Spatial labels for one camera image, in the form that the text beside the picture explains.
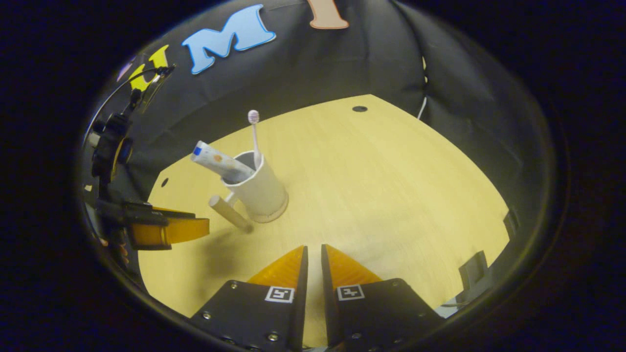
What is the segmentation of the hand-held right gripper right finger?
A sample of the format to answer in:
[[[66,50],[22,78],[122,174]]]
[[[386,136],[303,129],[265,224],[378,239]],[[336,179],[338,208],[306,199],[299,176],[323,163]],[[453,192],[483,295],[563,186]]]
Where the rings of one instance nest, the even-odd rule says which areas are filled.
[[[444,323],[400,278],[382,279],[341,250],[320,248],[331,352],[401,352]]]

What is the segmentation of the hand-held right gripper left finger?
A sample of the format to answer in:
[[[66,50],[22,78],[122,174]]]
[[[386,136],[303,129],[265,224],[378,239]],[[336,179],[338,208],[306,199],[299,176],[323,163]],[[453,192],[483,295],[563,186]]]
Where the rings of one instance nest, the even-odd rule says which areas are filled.
[[[246,352],[300,352],[308,274],[299,246],[248,281],[226,281],[192,316],[194,326]]]

